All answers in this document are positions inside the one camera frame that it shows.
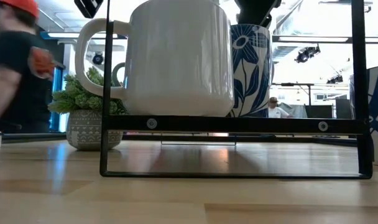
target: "mug handle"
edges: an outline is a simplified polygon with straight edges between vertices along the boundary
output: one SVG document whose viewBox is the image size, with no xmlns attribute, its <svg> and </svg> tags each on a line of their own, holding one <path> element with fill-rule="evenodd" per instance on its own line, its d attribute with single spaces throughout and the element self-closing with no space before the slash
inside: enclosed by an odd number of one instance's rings
<svg viewBox="0 0 378 224">
<path fill-rule="evenodd" d="M 91 37 L 97 34 L 98 32 L 106 31 L 106 23 L 106 19 L 93 19 L 89 21 L 81 29 L 76 45 L 76 77 L 80 84 L 84 87 L 84 89 L 98 96 L 103 96 L 103 86 L 93 83 L 86 76 L 84 69 L 84 60 L 88 42 L 90 41 Z M 113 24 L 113 30 L 115 33 L 120 35 L 129 35 L 131 30 L 130 24 L 121 21 L 114 21 Z M 124 89 L 122 86 L 111 87 L 111 98 L 125 100 L 126 95 L 126 89 Z"/>
<path fill-rule="evenodd" d="M 114 86 L 121 86 L 119 79 L 117 78 L 117 72 L 120 70 L 120 68 L 124 68 L 126 66 L 125 62 L 121 62 L 115 66 L 115 68 L 112 71 L 112 82 Z"/>
</svg>

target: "metal frame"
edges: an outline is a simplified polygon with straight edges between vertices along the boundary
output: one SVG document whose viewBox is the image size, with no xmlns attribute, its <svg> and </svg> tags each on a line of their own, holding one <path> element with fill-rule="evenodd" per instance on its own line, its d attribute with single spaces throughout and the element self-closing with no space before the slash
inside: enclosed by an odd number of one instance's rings
<svg viewBox="0 0 378 224">
<path fill-rule="evenodd" d="M 113 21 L 106 24 L 105 70 L 101 159 L 99 172 L 104 177 L 169 177 L 169 178 L 268 178 L 268 179 L 370 179 L 372 177 L 372 139 L 369 132 L 369 110 L 366 78 L 366 43 L 364 0 L 352 0 L 353 64 L 356 119 L 272 119 L 214 118 L 184 116 L 113 116 L 109 114 L 111 93 L 111 57 Z M 210 174 L 178 172 L 116 172 L 108 170 L 108 131 L 120 129 L 145 132 L 180 133 L 262 133 L 262 134 L 334 134 L 356 135 L 359 173 L 356 175 L 262 175 Z"/>
</svg>

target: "wooden table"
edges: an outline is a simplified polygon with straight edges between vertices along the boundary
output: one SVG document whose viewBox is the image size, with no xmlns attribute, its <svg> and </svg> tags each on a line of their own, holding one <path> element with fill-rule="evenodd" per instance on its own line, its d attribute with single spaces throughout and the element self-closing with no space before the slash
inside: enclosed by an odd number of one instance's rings
<svg viewBox="0 0 378 224">
<path fill-rule="evenodd" d="M 356 149 L 317 144 L 174 146 L 125 142 L 111 170 L 355 172 Z M 0 224 L 378 224 L 372 180 L 107 179 L 98 152 L 65 141 L 3 144 Z"/>
</svg>

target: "ceiling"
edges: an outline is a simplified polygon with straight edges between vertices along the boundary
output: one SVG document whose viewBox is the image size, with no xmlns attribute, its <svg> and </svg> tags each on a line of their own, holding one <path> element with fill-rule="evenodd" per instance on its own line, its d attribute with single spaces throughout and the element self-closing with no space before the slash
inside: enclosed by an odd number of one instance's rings
<svg viewBox="0 0 378 224">
<path fill-rule="evenodd" d="M 111 19 L 129 21 L 132 11 L 147 0 L 111 0 Z M 234 24 L 239 9 L 234 0 L 219 1 Z M 39 26 L 49 32 L 79 32 L 89 21 L 76 8 L 72 0 L 37 0 L 41 15 Z M 351 36 L 351 6 L 348 0 L 282 0 L 272 11 L 271 31 L 277 35 Z M 378 36 L 378 0 L 365 14 L 366 35 Z M 106 4 L 96 17 L 106 17 Z M 351 45 L 320 45 L 322 53 L 307 63 L 297 64 L 294 58 L 300 46 L 275 46 L 276 74 L 274 82 L 326 83 L 337 73 L 352 73 Z M 369 55 L 378 55 L 378 47 L 368 49 Z"/>
</svg>

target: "blue floral pattern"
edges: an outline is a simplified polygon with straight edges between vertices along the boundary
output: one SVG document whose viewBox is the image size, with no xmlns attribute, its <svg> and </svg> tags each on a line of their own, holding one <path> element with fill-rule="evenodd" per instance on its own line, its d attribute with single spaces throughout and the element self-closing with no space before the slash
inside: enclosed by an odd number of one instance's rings
<svg viewBox="0 0 378 224">
<path fill-rule="evenodd" d="M 378 151 L 378 67 L 370 68 L 367 70 L 367 84 L 369 87 L 369 122 L 370 122 L 370 132 L 374 141 L 374 147 L 377 147 Z M 354 82 L 353 76 L 350 78 L 350 99 L 351 99 L 351 109 L 353 117 L 354 113 Z"/>
<path fill-rule="evenodd" d="M 266 28 L 239 24 L 231 27 L 234 106 L 228 116 L 267 117 L 272 83 L 272 45 Z"/>
</svg>

